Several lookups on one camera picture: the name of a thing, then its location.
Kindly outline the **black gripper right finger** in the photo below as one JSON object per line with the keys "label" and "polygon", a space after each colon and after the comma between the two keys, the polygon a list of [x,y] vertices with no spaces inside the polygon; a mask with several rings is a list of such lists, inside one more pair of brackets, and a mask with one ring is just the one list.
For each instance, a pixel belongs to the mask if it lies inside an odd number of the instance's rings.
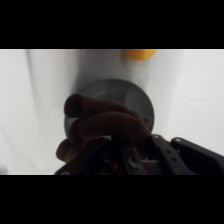
{"label": "black gripper right finger", "polygon": [[150,175],[224,175],[224,156],[183,138],[149,137]]}

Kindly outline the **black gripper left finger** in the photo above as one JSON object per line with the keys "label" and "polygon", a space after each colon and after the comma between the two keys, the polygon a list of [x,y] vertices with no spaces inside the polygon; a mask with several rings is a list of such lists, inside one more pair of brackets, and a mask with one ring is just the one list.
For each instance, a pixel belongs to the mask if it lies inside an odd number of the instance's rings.
{"label": "black gripper left finger", "polygon": [[146,175],[137,150],[122,138],[99,138],[56,175]]}

